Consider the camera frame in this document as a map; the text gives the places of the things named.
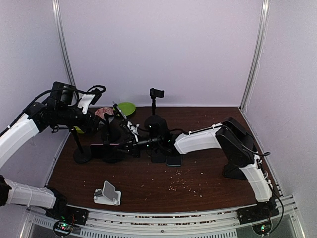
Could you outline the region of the black phone pink edge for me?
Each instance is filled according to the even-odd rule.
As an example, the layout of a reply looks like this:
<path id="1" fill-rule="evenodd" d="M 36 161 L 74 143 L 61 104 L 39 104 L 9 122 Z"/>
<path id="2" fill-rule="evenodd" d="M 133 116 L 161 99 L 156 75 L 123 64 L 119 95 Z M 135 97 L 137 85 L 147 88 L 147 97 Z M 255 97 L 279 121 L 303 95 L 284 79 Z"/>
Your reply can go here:
<path id="1" fill-rule="evenodd" d="M 124 159 L 125 154 L 115 149 L 114 145 L 91 144 L 91 156 L 93 159 Z"/>

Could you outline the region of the black phone front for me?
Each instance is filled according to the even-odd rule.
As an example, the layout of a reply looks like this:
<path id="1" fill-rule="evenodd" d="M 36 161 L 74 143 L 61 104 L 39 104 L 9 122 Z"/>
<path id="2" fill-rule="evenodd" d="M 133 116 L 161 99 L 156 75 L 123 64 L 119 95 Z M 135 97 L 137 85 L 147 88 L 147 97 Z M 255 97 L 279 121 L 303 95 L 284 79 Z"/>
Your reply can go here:
<path id="1" fill-rule="evenodd" d="M 164 163 L 167 160 L 167 156 L 160 149 L 152 149 L 150 152 L 151 162 Z"/>

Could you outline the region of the black round-base tall stand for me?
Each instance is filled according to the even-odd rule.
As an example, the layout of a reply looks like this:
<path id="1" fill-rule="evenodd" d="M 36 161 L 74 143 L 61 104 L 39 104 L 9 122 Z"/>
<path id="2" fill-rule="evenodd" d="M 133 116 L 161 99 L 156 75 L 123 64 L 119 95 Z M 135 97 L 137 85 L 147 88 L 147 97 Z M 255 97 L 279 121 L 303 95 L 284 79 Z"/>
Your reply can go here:
<path id="1" fill-rule="evenodd" d="M 92 155 L 91 155 L 91 150 L 89 146 L 83 146 L 80 142 L 77 130 L 75 127 L 72 127 L 70 130 L 70 133 L 72 134 L 77 148 L 75 149 L 73 153 L 73 159 L 76 163 L 78 164 L 83 164 L 91 160 Z"/>

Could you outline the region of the black round-base phone stand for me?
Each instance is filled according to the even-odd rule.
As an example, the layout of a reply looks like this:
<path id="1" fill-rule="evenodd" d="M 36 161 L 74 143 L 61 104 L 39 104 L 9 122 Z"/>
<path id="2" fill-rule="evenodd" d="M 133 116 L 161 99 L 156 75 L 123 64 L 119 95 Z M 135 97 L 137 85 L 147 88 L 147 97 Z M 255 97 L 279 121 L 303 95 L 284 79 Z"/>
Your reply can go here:
<path id="1" fill-rule="evenodd" d="M 151 104 L 152 115 L 149 116 L 144 122 L 144 126 L 146 129 L 150 129 L 154 125 L 160 123 L 161 118 L 160 116 L 156 115 L 156 98 L 164 98 L 164 96 L 165 96 L 164 90 L 159 90 L 155 88 L 150 89 L 150 98 L 152 100 L 152 104 Z"/>

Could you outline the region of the black phone teal edge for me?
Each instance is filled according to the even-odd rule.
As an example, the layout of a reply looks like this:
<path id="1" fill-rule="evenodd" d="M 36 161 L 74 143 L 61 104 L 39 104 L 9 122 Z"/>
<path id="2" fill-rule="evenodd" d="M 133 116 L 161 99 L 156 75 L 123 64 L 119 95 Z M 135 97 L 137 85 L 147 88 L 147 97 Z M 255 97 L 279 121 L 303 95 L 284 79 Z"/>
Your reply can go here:
<path id="1" fill-rule="evenodd" d="M 182 165 L 183 156 L 167 156 L 166 164 L 172 167 L 180 167 Z"/>

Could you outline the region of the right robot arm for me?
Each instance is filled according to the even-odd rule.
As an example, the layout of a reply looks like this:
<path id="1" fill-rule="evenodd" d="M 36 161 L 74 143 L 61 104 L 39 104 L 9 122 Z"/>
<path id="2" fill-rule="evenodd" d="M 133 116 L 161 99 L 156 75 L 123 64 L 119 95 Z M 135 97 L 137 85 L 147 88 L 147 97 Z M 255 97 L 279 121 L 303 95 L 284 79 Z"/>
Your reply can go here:
<path id="1" fill-rule="evenodd" d="M 122 124 L 130 134 L 130 140 L 115 146 L 116 150 L 138 157 L 142 149 L 157 148 L 165 156 L 182 156 L 194 151 L 222 149 L 228 159 L 223 174 L 227 178 L 247 180 L 256 199 L 254 215 L 264 219 L 277 208 L 267 170 L 254 138 L 233 117 L 210 127 L 186 132 L 180 128 L 169 129 L 165 119 L 158 115 L 150 116 L 144 122 L 147 136 L 141 136 L 139 128 L 131 122 Z"/>

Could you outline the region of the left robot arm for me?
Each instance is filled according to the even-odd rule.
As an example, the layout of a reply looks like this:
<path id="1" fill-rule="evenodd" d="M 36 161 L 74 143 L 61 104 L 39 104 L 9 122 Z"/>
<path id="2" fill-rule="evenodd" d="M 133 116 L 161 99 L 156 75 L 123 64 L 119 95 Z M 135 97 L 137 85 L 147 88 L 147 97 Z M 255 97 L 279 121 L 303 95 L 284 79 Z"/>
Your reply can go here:
<path id="1" fill-rule="evenodd" d="M 10 157 L 27 141 L 51 128 L 94 132 L 100 118 L 91 114 L 88 107 L 97 102 L 106 88 L 94 85 L 87 91 L 61 82 L 54 82 L 50 90 L 36 96 L 17 118 L 0 134 L 0 164 L 3 166 Z M 0 178 L 0 204 L 18 204 L 51 209 L 60 220 L 71 216 L 71 209 L 62 202 L 62 196 L 49 188 L 39 188 L 13 182 L 4 176 Z"/>

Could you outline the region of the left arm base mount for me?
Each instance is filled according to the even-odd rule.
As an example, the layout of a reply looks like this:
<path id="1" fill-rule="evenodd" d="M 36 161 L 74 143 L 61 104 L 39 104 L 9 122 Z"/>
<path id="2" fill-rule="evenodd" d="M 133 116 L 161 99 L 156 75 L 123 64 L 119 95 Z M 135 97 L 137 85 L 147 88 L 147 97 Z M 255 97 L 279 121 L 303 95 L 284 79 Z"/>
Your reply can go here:
<path id="1" fill-rule="evenodd" d="M 89 211 L 82 208 L 67 206 L 66 213 L 62 215 L 54 209 L 44 208 L 45 215 L 54 218 L 53 232 L 59 237 L 80 232 L 80 226 L 86 224 Z"/>

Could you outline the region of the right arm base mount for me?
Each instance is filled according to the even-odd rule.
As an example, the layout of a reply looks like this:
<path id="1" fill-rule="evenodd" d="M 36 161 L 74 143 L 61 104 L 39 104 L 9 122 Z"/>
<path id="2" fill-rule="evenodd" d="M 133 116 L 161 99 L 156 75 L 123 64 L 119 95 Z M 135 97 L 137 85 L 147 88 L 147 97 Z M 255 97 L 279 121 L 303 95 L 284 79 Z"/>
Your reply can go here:
<path id="1" fill-rule="evenodd" d="M 255 205 L 237 210 L 240 225 L 251 224 L 255 234 L 268 236 L 273 230 L 272 218 L 279 215 L 276 205 Z"/>

